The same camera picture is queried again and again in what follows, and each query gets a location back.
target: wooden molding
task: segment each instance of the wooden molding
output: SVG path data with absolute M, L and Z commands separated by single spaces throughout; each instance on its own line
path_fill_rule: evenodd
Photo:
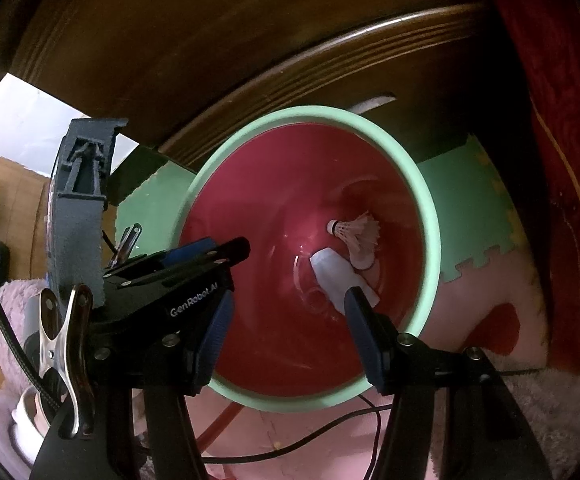
M 159 150 L 198 169 L 228 136 L 265 113 L 372 66 L 477 35 L 484 4 L 423 10 L 361 27 L 305 50 L 232 91 L 183 126 Z

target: screw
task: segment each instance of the screw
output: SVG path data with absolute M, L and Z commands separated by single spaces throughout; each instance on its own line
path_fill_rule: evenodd
M 96 352 L 94 352 L 94 359 L 97 361 L 105 361 L 108 357 L 110 357 L 110 348 L 102 346 Z
M 402 346 L 412 346 L 414 344 L 415 338 L 412 334 L 408 334 L 406 332 L 401 332 L 397 335 L 397 343 Z
M 468 348 L 465 351 L 465 353 L 473 361 L 479 361 L 481 357 L 483 357 L 483 352 L 481 351 L 481 348 L 477 348 L 475 346 L 471 346 L 470 348 Z
M 181 339 L 179 339 L 179 336 L 177 334 L 164 335 L 163 339 L 161 340 L 163 346 L 168 347 L 176 346 L 177 344 L 179 344 L 179 341 L 181 341 Z

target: shuttlecock cork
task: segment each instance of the shuttlecock cork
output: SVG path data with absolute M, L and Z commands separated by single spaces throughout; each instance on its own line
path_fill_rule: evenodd
M 367 211 L 350 222 L 330 220 L 327 232 L 345 242 L 350 251 L 350 263 L 355 269 L 372 267 L 379 240 L 379 223 Z

